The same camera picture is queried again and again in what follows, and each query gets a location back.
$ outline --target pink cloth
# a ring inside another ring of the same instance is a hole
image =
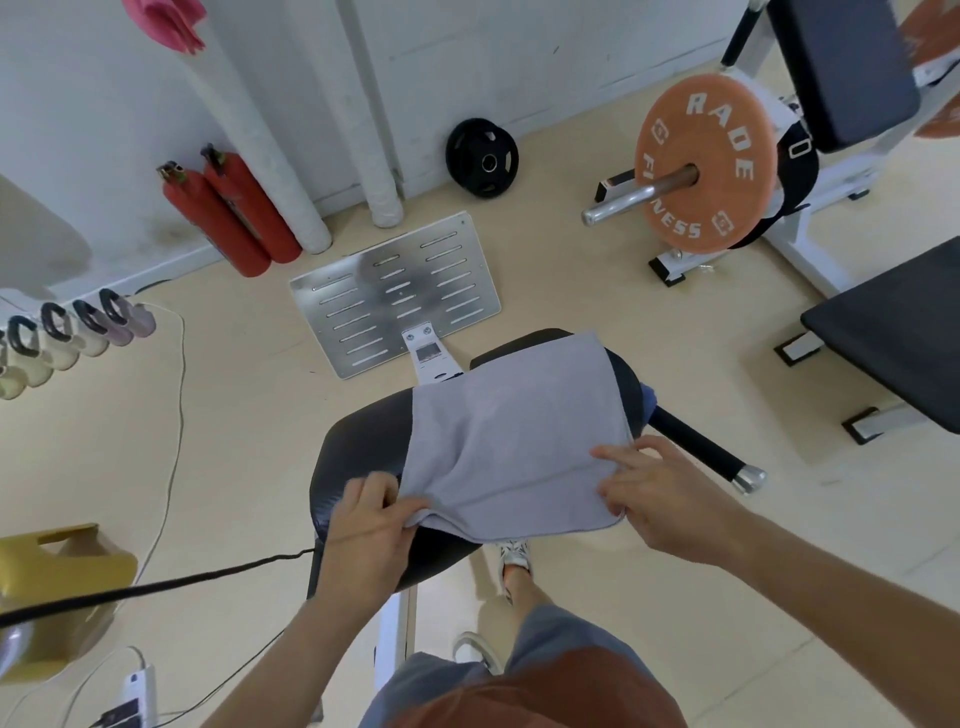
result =
[[[123,0],[123,7],[140,30],[160,45],[191,56],[206,47],[193,31],[206,17],[200,0]]]

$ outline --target slotted metal plate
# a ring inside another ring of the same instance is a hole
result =
[[[299,276],[290,287],[341,379],[406,354],[408,328],[429,321],[444,337],[500,312],[465,212]]]

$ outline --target black weight plate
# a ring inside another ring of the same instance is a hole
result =
[[[474,135],[485,131],[490,127],[495,127],[492,121],[487,119],[473,118],[462,121],[446,138],[446,171],[450,173],[453,180],[463,186],[461,182],[464,179],[463,167],[463,147],[468,135]]]
[[[781,217],[792,214],[813,191],[820,176],[820,157],[804,123],[798,121],[777,143],[777,177],[783,189],[783,204],[777,214],[760,220],[731,250],[745,248],[771,229]]]
[[[519,150],[493,122],[468,119],[446,142],[446,169],[456,183],[481,198],[503,194],[516,179]]]

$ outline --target hand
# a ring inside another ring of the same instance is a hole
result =
[[[407,568],[417,528],[403,524],[430,505],[426,497],[398,493],[388,473],[354,478],[330,516],[317,594],[363,624],[390,598]]]
[[[645,435],[632,448],[602,445],[590,454],[625,469],[601,481],[598,493],[614,515],[626,511],[650,548],[722,568],[742,555],[746,526],[756,517],[669,440]]]

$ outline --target black padded seat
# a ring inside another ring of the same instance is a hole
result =
[[[470,368],[476,369],[500,356],[569,335],[569,331],[561,328],[536,331],[478,356],[470,362]],[[607,354],[613,365],[630,429],[638,437],[643,429],[643,390],[630,366],[610,350],[607,350]],[[347,481],[354,477],[366,477],[373,471],[392,473],[400,478],[412,432],[411,388],[347,415],[326,433],[310,483],[310,514],[317,529],[317,551],[314,553],[308,595],[312,596],[317,588],[330,513],[343,496]],[[443,531],[418,529],[410,547],[410,564],[398,588],[406,589],[419,584],[469,556],[478,547]]]
[[[811,308],[801,321],[853,366],[960,434],[960,237]]]
[[[920,110],[888,0],[771,0],[767,13],[821,152],[872,139]]]

